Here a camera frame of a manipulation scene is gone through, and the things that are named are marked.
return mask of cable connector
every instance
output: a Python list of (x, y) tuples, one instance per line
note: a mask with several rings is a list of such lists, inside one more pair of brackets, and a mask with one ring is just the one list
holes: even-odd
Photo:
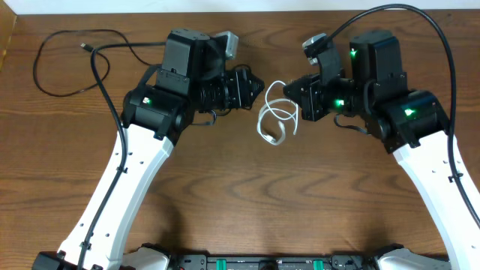
[(91, 53), (95, 48), (88, 45), (88, 44), (85, 44), (85, 43), (82, 43), (80, 44), (80, 46), (87, 52)]

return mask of green light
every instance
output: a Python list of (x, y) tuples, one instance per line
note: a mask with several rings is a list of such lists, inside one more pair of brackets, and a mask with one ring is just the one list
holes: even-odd
[(343, 105), (345, 105), (345, 101), (344, 100), (335, 100), (335, 105), (337, 107), (343, 106)]
[(415, 112), (415, 110), (413, 110), (413, 109), (405, 109), (406, 116), (411, 116), (412, 113), (414, 113), (414, 112)]

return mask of green tape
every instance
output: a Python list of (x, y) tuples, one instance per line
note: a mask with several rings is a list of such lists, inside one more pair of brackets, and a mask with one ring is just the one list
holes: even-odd
[(313, 270), (325, 270), (323, 268), (323, 261), (322, 260), (313, 261)]
[(227, 270), (227, 261), (225, 259), (217, 259), (217, 270)]

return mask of coiled white cable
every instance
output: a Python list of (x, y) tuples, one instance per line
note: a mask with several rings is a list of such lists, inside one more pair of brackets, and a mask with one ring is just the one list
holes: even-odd
[[(274, 146), (280, 145), (285, 140), (285, 137), (286, 137), (285, 125), (282, 121), (293, 119), (293, 121), (295, 122), (295, 129), (293, 130), (293, 135), (297, 134), (297, 127), (299, 125), (299, 105), (297, 103), (295, 103), (295, 102), (293, 102), (293, 101), (291, 101), (290, 99), (287, 99), (287, 98), (278, 98), (276, 100), (269, 101), (269, 92), (272, 89), (272, 86), (274, 86), (276, 83), (280, 83), (284, 86), (286, 85), (285, 82), (282, 82), (280, 80), (276, 80), (270, 85), (270, 87), (268, 87), (268, 90), (265, 93), (265, 105), (263, 105), (262, 109), (260, 109), (260, 111), (258, 113), (258, 122), (256, 123), (256, 132), (258, 132), (258, 134), (260, 134), (260, 136), (262, 136), (262, 138), (265, 141), (271, 143)], [(272, 108), (270, 106), (270, 105), (276, 104), (278, 102), (290, 102), (291, 104), (295, 105), (295, 112), (291, 113), (291, 112), (287, 112), (284, 109)], [(280, 117), (278, 114), (275, 113), (275, 111), (284, 113), (288, 116), (287, 117)], [(268, 113), (268, 112), (271, 112), (277, 119), (282, 120), (282, 121), (278, 121), (278, 126), (280, 127), (280, 129), (282, 131), (282, 135), (281, 135), (280, 139), (275, 139), (272, 135), (262, 133), (263, 116), (265, 116), (265, 114)]]

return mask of white arm casing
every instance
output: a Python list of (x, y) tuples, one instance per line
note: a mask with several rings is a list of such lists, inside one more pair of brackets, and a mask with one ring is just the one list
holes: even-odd
[[(154, 138), (154, 131), (131, 124), (124, 129), (127, 139), (128, 156), (125, 168), (115, 189), (102, 211), (91, 237), (91, 248), (85, 256), (84, 268), (93, 265), (107, 269), (119, 269), (132, 222), (142, 204), (146, 191), (160, 166), (170, 156), (173, 144), (164, 137)], [(61, 243), (58, 251), (64, 251), (65, 260), (78, 263), (81, 243), (95, 213), (105, 197), (122, 156), (122, 144), (117, 134), (112, 157), (98, 183), (88, 206), (68, 238)]]
[[(404, 145), (394, 152), (394, 156), (424, 200), (445, 243), (451, 268), (480, 269), (480, 229), (465, 206), (457, 185), (449, 181), (452, 171), (445, 133), (439, 131), (421, 138), (417, 148)], [(461, 183), (466, 194), (479, 213), (480, 195), (462, 161), (456, 138), (454, 159), (458, 172), (463, 173)]]

